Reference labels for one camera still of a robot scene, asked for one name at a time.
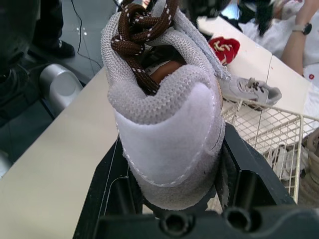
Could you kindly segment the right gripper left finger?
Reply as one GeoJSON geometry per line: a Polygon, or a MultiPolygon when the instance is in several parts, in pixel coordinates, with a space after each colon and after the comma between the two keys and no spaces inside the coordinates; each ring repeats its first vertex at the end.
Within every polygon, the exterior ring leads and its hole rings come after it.
{"type": "Polygon", "coordinates": [[[116,139],[94,172],[86,199],[86,219],[95,225],[102,216],[141,214],[143,199],[122,143],[116,139]]]}

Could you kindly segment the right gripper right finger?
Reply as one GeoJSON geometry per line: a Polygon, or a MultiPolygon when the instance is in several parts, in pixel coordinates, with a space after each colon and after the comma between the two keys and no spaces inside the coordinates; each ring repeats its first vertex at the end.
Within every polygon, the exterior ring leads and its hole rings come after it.
{"type": "Polygon", "coordinates": [[[229,123],[219,159],[216,191],[222,209],[295,204],[266,159],[229,123]]]}

